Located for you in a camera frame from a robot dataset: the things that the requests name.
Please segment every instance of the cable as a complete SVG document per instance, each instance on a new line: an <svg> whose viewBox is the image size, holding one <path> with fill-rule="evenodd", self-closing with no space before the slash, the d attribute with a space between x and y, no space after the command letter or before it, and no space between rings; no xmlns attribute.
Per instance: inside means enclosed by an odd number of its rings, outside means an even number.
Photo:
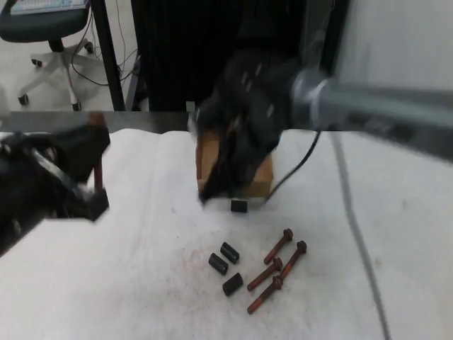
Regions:
<svg viewBox="0 0 453 340"><path fill-rule="evenodd" d="M327 13L326 16L324 17L324 19L322 20L319 29L315 32L315 36L314 36L313 40L312 40L311 43L310 43L307 47L305 47L304 50L302 50L302 52L300 53L300 55L301 55L302 57L305 56L305 53L307 53L308 51L310 51L310 49L313 47L313 45L316 43L316 41L319 41L318 32L319 32L320 30L322 30L322 28L324 27L324 24L326 23L326 20L331 16L331 13L332 13L332 11L335 9L335 6L336 6L336 0L332 0L332 7L331 7L331 9L328 11L328 13Z"/></svg>
<svg viewBox="0 0 453 340"><path fill-rule="evenodd" d="M272 196L274 196L274 194L277 192L278 188L280 186L282 186L282 184L284 182L286 182L292 175L294 175L297 170L299 170L300 168L302 168L302 166L306 163L306 161L309 160L311 154L313 153L314 151L314 148L316 147L316 145L318 144L318 140L321 136L321 131L316 131L316 136L314 137L314 140L313 142L311 143L311 146L309 148L309 151L306 152L304 158L300 161L300 163L298 163L298 165L296 165L293 170L291 170L289 173L287 173L285 175L285 177L283 177L280 182L277 183L277 185L274 187L274 189L272 189L272 191L269 193L268 197L265 199L265 203L268 202Z"/></svg>
<svg viewBox="0 0 453 340"><path fill-rule="evenodd" d="M94 81L94 80L89 79L87 76L84 76L82 73L80 73L79 71L77 71L77 69L74 67L74 57L76 56L77 50L80 48L80 45L81 45L82 42L84 41L84 38L86 37L86 34L87 34L87 32L88 32L88 29L90 28L90 25L91 25L91 22L92 22L92 21L93 21L93 11L91 11L90 20L89 20L89 22L88 22L88 25L86 26L84 35L83 35L82 38L80 39L79 44L77 44L77 47L76 47L76 49L74 50L74 53L72 53L71 66L72 66L72 69L73 69L80 77L82 77L82 78L84 78L84 79L90 81L91 83L96 84L96 85L99 85L99 86L108 86L108 84L101 84L101 83L98 83L97 81Z"/></svg>
<svg viewBox="0 0 453 340"><path fill-rule="evenodd" d="M343 145L341 144L341 139L339 138L338 133L331 133L331 140L337 159L338 175L341 182L341 191L343 194L343 204L345 205L346 216L348 218L349 226L351 228L352 235L354 236L355 243L357 245L357 248L359 249L363 265L365 266L365 272L367 274L369 286L373 294L374 303L376 304L377 314L379 315L382 334L384 335L385 340L391 340L389 324L387 322L386 314L384 311L384 305L382 304L381 293L379 292L379 287L377 286L376 276L373 271L372 260L365 245L359 224L357 223L354 207L352 206L352 194L348 176L348 164L346 163Z"/></svg>
<svg viewBox="0 0 453 340"><path fill-rule="evenodd" d="M122 39L122 46L123 48L123 57L122 59L124 60L122 63L122 69L121 69L121 74L120 78L122 77L122 73L125 71L125 63L126 63L126 42L125 42L125 36L122 34L122 27L121 27L121 20L120 20L120 7L118 6L118 0L115 0L116 2L116 10L117 10L117 18L118 18L118 26L120 27L120 34L121 34L121 39Z"/></svg>
<svg viewBox="0 0 453 340"><path fill-rule="evenodd" d="M129 60L129 58L131 58L131 56L132 56L136 51L138 51L138 50L139 50L138 48L136 48L135 50L133 50L133 51L130 53L130 55L125 59L125 61L122 62L119 66L123 65L127 60Z"/></svg>
<svg viewBox="0 0 453 340"><path fill-rule="evenodd" d="M99 60L98 56L98 47L96 46L96 35L94 34L94 20L91 20L91 36L93 37L93 52L94 56L97 60Z"/></svg>
<svg viewBox="0 0 453 340"><path fill-rule="evenodd" d="M80 73L79 71L77 71L76 67L74 66L74 57L75 55L77 54L76 51L80 48L80 45L82 44L82 42L84 41L84 38L86 37L86 34L88 32L88 29L91 27L91 23L93 22L93 12L91 12L91 16L90 16L90 19L88 21L88 25L86 26L86 29L85 29L85 32L84 34L82 35L82 38L80 39L80 42L79 44L77 44L77 48L74 50L74 53L72 54L72 58L71 58L71 66L72 66L72 69L82 78L84 78L85 80L88 80L89 82L95 84L95 85L99 85L99 86L108 86L108 83L107 84L102 84L102 83L98 83L97 81L94 81L92 79L89 79L87 76L84 76L82 73ZM123 81L123 80L126 80L134 71L134 67L132 68L132 70L127 74L126 77L124 78L121 78L120 77L120 81Z"/></svg>

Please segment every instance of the black curtain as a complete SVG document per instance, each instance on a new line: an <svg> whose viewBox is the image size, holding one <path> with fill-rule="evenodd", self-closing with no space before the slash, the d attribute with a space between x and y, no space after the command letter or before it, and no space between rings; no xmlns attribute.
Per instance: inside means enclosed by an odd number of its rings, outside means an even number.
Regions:
<svg viewBox="0 0 453 340"><path fill-rule="evenodd" d="M185 111L211 92L234 52L243 0L135 0L151 111Z"/></svg>

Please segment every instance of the red bolt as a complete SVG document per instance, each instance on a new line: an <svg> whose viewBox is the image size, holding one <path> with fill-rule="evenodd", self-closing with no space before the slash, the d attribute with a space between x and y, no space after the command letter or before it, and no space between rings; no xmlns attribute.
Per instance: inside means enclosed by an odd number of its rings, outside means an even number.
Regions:
<svg viewBox="0 0 453 340"><path fill-rule="evenodd" d="M276 259L273 259L274 263L270 265L264 272L262 272L260 275L256 277L255 280L250 282L247 286L247 290L251 292L254 290L256 287L258 287L266 278L270 276L274 271L281 271L283 267L282 259L280 257L277 257Z"/></svg>
<svg viewBox="0 0 453 340"><path fill-rule="evenodd" d="M274 249L272 249L269 254L264 258L264 264L269 264L272 259L277 255L277 253L283 248L285 243L290 242L292 240L292 230L291 229L285 229L283 231L283 237L280 239L280 241L274 246Z"/></svg>
<svg viewBox="0 0 453 340"><path fill-rule="evenodd" d="M250 306L247 308L247 312L251 315L253 314L262 304L265 302L268 297L272 295L276 290L282 289L282 279L278 276L274 276L272 278L272 283L265 289L264 292L261 293L258 298L252 302Z"/></svg>
<svg viewBox="0 0 453 340"><path fill-rule="evenodd" d="M297 259L302 255L306 253L306 243L304 241L299 241L297 242L297 249L295 253L291 256L289 259L288 263L286 263L286 266L283 268L282 273L280 274L280 277L282 280L284 280L287 276L288 273L291 271L293 265L296 263Z"/></svg>

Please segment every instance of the table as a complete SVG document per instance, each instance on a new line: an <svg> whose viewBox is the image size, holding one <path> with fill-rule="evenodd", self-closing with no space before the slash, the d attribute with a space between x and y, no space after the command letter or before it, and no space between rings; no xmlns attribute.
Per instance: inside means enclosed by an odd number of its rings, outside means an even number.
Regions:
<svg viewBox="0 0 453 340"><path fill-rule="evenodd" d="M97 225L44 222L0 259L0 338L381 340L326 136L265 209L234 215L225 200L197 202L188 133L112 134L110 211ZM312 138L282 136L275 178ZM451 339L452 165L352 133L343 141L393 339ZM307 255L249 316L265 285L227 298L222 283L236 272L250 282L286 227ZM227 277L207 264L225 241L241 254ZM279 256L293 251L294 242Z"/></svg>

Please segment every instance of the small cardboard box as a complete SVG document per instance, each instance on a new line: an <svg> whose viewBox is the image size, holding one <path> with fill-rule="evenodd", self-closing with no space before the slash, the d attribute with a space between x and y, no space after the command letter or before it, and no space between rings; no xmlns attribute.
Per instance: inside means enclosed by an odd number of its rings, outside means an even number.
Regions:
<svg viewBox="0 0 453 340"><path fill-rule="evenodd" d="M197 164L198 191L201 191L211 173L219 154L219 136L207 133L199 138L195 155ZM238 198L267 197L273 181L272 158L269 155L257 170L251 185L242 192L237 193Z"/></svg>

